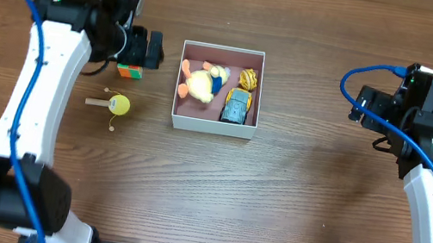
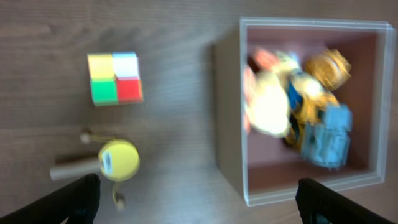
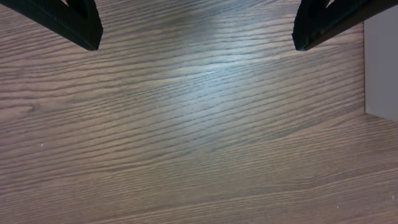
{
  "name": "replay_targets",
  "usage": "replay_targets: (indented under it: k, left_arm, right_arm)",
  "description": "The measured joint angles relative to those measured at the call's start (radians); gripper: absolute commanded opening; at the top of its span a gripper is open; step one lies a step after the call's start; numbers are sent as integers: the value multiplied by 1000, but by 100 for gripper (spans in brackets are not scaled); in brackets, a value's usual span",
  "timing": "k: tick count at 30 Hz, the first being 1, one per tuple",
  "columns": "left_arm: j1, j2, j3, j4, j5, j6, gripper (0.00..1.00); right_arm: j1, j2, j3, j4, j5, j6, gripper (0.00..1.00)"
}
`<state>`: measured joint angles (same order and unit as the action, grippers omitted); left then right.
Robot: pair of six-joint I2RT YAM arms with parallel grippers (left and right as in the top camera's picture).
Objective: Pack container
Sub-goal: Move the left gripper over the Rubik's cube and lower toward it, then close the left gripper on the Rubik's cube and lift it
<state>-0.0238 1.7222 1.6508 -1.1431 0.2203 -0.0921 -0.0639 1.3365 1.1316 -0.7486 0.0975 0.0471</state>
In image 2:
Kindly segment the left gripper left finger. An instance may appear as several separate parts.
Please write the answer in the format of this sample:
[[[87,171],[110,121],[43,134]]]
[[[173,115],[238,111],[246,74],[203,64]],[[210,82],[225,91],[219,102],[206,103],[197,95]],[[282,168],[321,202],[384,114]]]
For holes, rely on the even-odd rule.
[[[93,223],[100,205],[101,181],[88,174],[1,218],[1,223]]]

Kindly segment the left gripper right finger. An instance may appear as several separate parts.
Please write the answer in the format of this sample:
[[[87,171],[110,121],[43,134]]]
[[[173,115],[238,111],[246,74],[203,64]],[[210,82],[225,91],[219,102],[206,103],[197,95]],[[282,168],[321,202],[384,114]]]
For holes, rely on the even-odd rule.
[[[310,178],[298,181],[295,201],[304,224],[392,224],[390,220]]]

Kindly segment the yellow rattle drum wooden handle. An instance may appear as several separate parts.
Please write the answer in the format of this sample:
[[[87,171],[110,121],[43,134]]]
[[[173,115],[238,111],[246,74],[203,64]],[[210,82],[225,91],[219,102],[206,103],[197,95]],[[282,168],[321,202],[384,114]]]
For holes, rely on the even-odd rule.
[[[138,150],[133,143],[127,140],[97,135],[90,131],[83,131],[80,134],[80,141],[83,144],[99,142],[103,146],[95,157],[78,159],[51,167],[49,170],[51,179],[60,180],[100,172],[114,182],[113,202],[119,211],[124,210],[126,202],[124,195],[119,192],[119,187],[139,170]]]

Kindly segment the yellow grey toy truck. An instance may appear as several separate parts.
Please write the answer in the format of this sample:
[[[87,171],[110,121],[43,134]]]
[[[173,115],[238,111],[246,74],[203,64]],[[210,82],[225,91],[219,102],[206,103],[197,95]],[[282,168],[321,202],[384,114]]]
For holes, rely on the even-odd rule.
[[[304,98],[302,104],[296,104],[289,121],[291,128],[284,142],[302,159],[327,169],[346,164],[353,114],[334,94]]]

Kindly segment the colourful puzzle cube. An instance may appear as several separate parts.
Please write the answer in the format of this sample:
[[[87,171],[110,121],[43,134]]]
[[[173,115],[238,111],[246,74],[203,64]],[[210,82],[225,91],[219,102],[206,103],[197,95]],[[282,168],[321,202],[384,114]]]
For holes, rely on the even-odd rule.
[[[95,106],[144,101],[139,58],[135,52],[87,55],[91,98]]]

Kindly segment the white plush duck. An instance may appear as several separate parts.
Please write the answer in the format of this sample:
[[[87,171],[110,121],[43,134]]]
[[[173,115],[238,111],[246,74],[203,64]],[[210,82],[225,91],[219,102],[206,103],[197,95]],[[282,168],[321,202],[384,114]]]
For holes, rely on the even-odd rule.
[[[295,54],[257,47],[251,59],[259,71],[254,72],[250,66],[244,69],[244,130],[250,133],[255,129],[262,134],[284,137],[291,127],[289,86],[293,86],[299,97],[312,99],[321,96],[325,89],[304,72]]]

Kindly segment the golden mooncake toy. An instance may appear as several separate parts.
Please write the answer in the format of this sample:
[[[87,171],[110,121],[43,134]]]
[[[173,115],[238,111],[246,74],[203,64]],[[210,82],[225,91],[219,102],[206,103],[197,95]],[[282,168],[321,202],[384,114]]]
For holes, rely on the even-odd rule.
[[[334,91],[350,77],[351,65],[337,49],[312,55],[305,61],[304,70],[315,77],[328,91]]]

